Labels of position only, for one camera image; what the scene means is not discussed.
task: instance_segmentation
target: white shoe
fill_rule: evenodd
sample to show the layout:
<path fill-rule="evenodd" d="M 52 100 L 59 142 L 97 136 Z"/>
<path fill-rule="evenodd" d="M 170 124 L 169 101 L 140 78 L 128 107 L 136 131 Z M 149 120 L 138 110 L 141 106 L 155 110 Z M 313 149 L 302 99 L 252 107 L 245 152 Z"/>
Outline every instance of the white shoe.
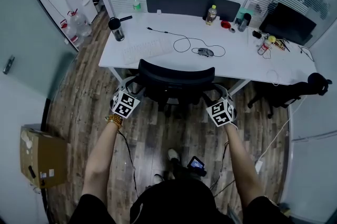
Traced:
<path fill-rule="evenodd" d="M 160 174 L 155 174 L 153 177 L 153 184 L 164 182 L 164 178 Z"/>
<path fill-rule="evenodd" d="M 180 161 L 179 158 L 179 154 L 177 153 L 177 151 L 175 151 L 174 149 L 170 148 L 167 152 L 167 158 L 168 160 L 172 160 L 172 159 L 178 159 Z"/>

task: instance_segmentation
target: monitor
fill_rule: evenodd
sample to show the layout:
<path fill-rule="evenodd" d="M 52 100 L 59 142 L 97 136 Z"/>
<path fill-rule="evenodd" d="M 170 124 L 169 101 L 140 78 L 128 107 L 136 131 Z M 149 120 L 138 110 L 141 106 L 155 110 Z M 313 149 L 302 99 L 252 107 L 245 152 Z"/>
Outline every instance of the monitor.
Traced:
<path fill-rule="evenodd" d="M 278 3 L 274 12 L 269 13 L 260 25 L 264 33 L 274 35 L 276 38 L 285 38 L 294 43 L 304 45 L 311 39 L 311 32 L 316 24 L 282 3 Z"/>

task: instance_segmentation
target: laminate floor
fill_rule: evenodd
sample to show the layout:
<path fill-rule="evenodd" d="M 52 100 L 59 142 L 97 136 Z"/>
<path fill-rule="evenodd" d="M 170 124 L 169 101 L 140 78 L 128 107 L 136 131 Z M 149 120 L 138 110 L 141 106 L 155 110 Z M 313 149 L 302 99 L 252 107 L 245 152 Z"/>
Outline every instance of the laminate floor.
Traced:
<path fill-rule="evenodd" d="M 47 120 L 51 134 L 68 142 L 67 182 L 48 189 L 48 205 L 57 223 L 67 223 L 81 196 L 86 160 L 95 145 L 109 113 L 109 102 L 118 85 L 108 69 L 98 67 L 110 30 L 108 15 L 99 14 L 93 24 L 93 35 L 81 49 L 78 57 L 62 81 L 53 100 Z M 222 79 L 227 87 L 234 79 Z M 239 135 L 253 159 L 257 159 L 273 140 L 288 119 L 285 109 L 275 110 L 273 119 L 267 119 L 268 105 L 258 101 L 252 109 L 248 101 L 254 95 L 253 83 L 249 83 L 235 96 L 238 112 Z M 226 133 L 216 128 L 205 114 L 205 104 L 190 106 L 182 115 L 173 112 L 170 118 L 157 111 L 157 104 L 144 99 L 131 117 L 124 120 L 121 131 L 126 135 L 136 167 L 138 192 L 152 184 L 153 175 L 167 170 L 166 153 L 175 148 L 184 165 L 192 156 L 205 163 L 207 175 L 202 180 L 213 184 L 222 163 Z M 288 142 L 288 125 L 270 147 L 264 157 L 260 179 L 265 194 L 278 202 L 283 188 Z M 119 135 L 116 139 L 108 183 L 108 211 L 116 223 L 128 223 L 129 210 L 136 200 L 133 169 L 127 147 Z M 224 168 L 213 193 L 216 194 L 233 180 L 229 150 Z M 226 213 L 229 205 L 240 215 L 241 205 L 235 183 L 215 198 L 218 209 Z"/>

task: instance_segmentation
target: office chair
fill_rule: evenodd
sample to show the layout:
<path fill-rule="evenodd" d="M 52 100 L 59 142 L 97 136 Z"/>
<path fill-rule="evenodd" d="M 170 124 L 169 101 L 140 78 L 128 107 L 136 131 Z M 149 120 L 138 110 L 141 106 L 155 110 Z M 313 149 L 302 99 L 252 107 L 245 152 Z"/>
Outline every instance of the office chair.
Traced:
<path fill-rule="evenodd" d="M 256 83 L 256 96 L 248 103 L 248 108 L 265 98 L 270 107 L 268 118 L 273 117 L 273 107 L 287 108 L 291 103 L 301 99 L 301 95 L 324 95 L 328 91 L 331 80 L 325 79 L 319 73 L 312 73 L 308 77 L 308 82 L 299 82 L 292 85 L 274 86 L 271 83 Z"/>
<path fill-rule="evenodd" d="M 207 106 L 211 106 L 226 96 L 226 89 L 220 84 L 212 83 L 215 68 L 203 71 L 177 71 L 153 65 L 143 59 L 138 65 L 138 75 L 129 77 L 122 82 L 121 89 L 127 88 L 131 96 L 137 99 L 148 97 L 158 103 L 158 111 L 164 111 L 167 117 L 171 115 L 172 105 L 197 105 L 203 98 Z M 133 92 L 134 83 L 140 89 Z M 212 101 L 206 91 L 215 90 L 219 94 L 217 100 Z"/>

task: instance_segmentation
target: sleeve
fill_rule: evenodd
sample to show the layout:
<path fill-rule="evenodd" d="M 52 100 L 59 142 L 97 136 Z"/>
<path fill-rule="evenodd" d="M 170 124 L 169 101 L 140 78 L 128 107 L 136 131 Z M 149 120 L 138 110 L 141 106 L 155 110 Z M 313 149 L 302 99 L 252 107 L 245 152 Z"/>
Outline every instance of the sleeve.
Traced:
<path fill-rule="evenodd" d="M 109 223 L 116 224 L 107 211 L 104 203 L 91 194 L 82 195 L 70 218 L 69 224 L 77 223 Z"/>
<path fill-rule="evenodd" d="M 243 210 L 243 223 L 293 223 L 266 197 L 257 197 Z"/>

